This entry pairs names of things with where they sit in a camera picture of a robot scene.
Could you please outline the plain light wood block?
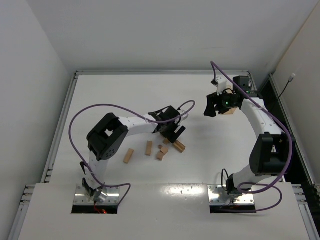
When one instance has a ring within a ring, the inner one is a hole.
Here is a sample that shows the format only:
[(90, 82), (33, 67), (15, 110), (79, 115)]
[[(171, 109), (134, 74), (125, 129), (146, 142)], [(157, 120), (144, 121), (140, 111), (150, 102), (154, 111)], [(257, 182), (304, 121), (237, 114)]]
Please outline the plain light wood block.
[(170, 142), (167, 138), (165, 138), (165, 139), (163, 140), (163, 143), (164, 143), (165, 145), (168, 145), (168, 144), (170, 144), (171, 142)]

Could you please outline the transparent amber plastic box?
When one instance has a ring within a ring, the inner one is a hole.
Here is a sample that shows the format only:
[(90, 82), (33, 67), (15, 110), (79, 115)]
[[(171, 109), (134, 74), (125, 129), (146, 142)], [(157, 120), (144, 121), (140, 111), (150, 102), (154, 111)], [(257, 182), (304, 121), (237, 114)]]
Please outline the transparent amber plastic box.
[(226, 114), (235, 107), (236, 95), (230, 86), (222, 92), (221, 96), (221, 110), (220, 114)]

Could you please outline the wood block with engraved text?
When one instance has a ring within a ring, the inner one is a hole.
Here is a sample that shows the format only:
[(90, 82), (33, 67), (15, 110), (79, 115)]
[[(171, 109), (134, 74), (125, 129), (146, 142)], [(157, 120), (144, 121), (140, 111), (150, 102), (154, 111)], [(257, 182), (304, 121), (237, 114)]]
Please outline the wood block with engraved text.
[(145, 149), (145, 155), (146, 155), (146, 156), (151, 156), (151, 154), (152, 154), (152, 147), (153, 147), (153, 142), (152, 142), (152, 141), (147, 141), (147, 143), (146, 143), (146, 149)]

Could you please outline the wood block numbered 30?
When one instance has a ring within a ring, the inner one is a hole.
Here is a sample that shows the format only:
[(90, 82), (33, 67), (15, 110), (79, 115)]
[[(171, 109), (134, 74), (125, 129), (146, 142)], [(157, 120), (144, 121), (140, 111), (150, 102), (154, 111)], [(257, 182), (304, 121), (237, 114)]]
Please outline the wood block numbered 30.
[(129, 149), (127, 150), (126, 155), (125, 155), (125, 157), (124, 157), (124, 159), (123, 159), (123, 162), (124, 162), (125, 164), (128, 164), (128, 163), (130, 162), (133, 153), (134, 153), (134, 150), (133, 150), (133, 149), (129, 148)]

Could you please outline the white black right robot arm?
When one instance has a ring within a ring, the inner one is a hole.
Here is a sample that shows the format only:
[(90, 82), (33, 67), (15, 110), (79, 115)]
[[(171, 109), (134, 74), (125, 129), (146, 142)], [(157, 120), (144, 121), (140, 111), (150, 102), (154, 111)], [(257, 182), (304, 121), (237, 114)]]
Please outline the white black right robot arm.
[(222, 77), (214, 77), (211, 83), (217, 90), (207, 95), (204, 115), (214, 118), (239, 109), (247, 117), (256, 136), (249, 164), (228, 176), (227, 194), (249, 191), (253, 185), (270, 177), (281, 179), (290, 169), (295, 138), (285, 126), (276, 123), (266, 109), (261, 94), (252, 89), (248, 76), (234, 77), (232, 87), (228, 87), (227, 80)]

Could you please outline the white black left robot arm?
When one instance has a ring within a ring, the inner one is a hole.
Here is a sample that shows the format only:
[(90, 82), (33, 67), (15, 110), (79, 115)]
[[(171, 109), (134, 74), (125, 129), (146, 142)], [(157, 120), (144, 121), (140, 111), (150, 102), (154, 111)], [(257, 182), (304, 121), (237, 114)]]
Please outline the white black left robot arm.
[(118, 117), (113, 113), (106, 114), (89, 132), (89, 161), (81, 165), (85, 177), (82, 185), (90, 197), (102, 188), (109, 159), (121, 147), (126, 137), (139, 134), (159, 133), (170, 143), (174, 143), (185, 131), (181, 123), (189, 114), (171, 105), (140, 117)]

